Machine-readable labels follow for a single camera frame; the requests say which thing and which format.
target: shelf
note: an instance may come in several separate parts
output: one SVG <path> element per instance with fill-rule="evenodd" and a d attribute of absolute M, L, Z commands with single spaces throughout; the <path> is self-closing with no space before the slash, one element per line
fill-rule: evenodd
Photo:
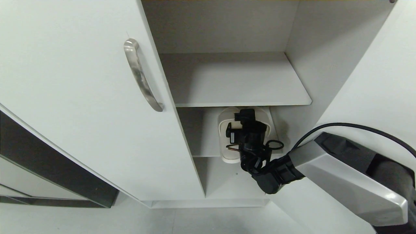
<path fill-rule="evenodd" d="M 271 119 L 269 107 L 262 108 Z M 192 157 L 220 157 L 218 116 L 223 110 L 223 107 L 177 108 Z M 278 139 L 273 121 L 270 124 L 269 139 Z M 275 150 L 273 156 L 281 153 Z"/>
<path fill-rule="evenodd" d="M 176 107 L 309 105 L 283 52 L 160 54 Z"/>
<path fill-rule="evenodd" d="M 144 201 L 150 208 L 262 207 L 269 199 L 240 164 L 227 164 L 219 157 L 194 158 L 205 199 Z"/>
<path fill-rule="evenodd" d="M 194 158 L 206 199 L 266 199 L 265 193 L 240 164 L 219 157 Z"/>

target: gray floor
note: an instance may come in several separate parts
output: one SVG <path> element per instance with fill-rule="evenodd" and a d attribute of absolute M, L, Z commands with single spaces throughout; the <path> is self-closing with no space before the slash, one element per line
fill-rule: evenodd
<path fill-rule="evenodd" d="M 148 209 L 120 194 L 111 209 L 0 204 L 7 234 L 308 234 L 279 207 Z"/>

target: metal handle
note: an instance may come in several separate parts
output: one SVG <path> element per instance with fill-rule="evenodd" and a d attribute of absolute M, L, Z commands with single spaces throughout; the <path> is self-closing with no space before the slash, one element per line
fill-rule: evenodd
<path fill-rule="evenodd" d="M 135 39 L 129 38 L 124 43 L 124 52 L 126 53 L 127 61 L 129 62 L 131 72 L 133 72 L 133 76 L 136 79 L 137 84 L 139 85 L 140 91 L 143 94 L 144 98 L 146 98 L 149 105 L 158 112 L 163 111 L 163 105 L 158 103 L 153 96 L 152 91 L 150 90 L 149 83 L 144 76 L 143 69 L 140 65 L 139 56 L 137 55 L 137 50 L 139 48 L 139 44 Z"/>

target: open cabinet door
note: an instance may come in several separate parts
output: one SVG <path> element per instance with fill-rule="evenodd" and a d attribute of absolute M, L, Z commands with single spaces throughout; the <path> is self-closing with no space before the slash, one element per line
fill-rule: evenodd
<path fill-rule="evenodd" d="M 5 0 L 0 34 L 1 111 L 138 200 L 205 197 L 141 1 Z"/>

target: black cable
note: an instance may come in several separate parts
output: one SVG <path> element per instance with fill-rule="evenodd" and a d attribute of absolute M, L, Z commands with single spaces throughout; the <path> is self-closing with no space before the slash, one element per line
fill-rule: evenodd
<path fill-rule="evenodd" d="M 280 144 L 280 146 L 279 146 L 279 147 L 270 147 L 270 143 L 272 143 L 272 142 L 274 142 L 274 143 L 279 143 L 279 144 Z M 283 142 L 278 141 L 278 140 L 269 140 L 269 141 L 266 143 L 265 147 L 266 147 L 266 148 L 268 148 L 268 149 L 271 149 L 271 150 L 278 150 L 278 149 L 283 149 L 283 147 L 285 147 L 285 145 L 283 144 Z"/>
<path fill-rule="evenodd" d="M 401 145 L 403 148 L 405 148 L 406 150 L 408 150 L 415 158 L 416 158 L 416 150 L 413 149 L 410 145 L 408 145 L 407 143 L 405 143 L 404 141 L 400 140 L 399 138 L 390 135 L 386 132 L 380 131 L 378 129 L 372 128 L 372 127 L 367 127 L 364 125 L 359 125 L 359 124 L 350 124 L 350 123 L 329 123 L 329 124 L 323 124 L 321 126 L 318 126 L 312 130 L 310 130 L 308 133 L 306 133 L 303 137 L 301 137 L 296 144 L 293 146 L 293 148 L 288 152 L 288 154 L 293 151 L 294 149 L 298 148 L 299 145 L 308 137 L 310 136 L 312 133 L 316 132 L 319 129 L 325 128 L 325 127 L 332 127 L 332 126 L 343 126 L 343 127 L 353 127 L 353 128 L 358 128 L 358 129 L 362 129 L 362 130 L 366 130 L 369 132 L 373 132 L 376 133 L 378 135 L 381 135 L 383 137 L 386 137 L 394 142 L 396 142 L 397 144 Z"/>

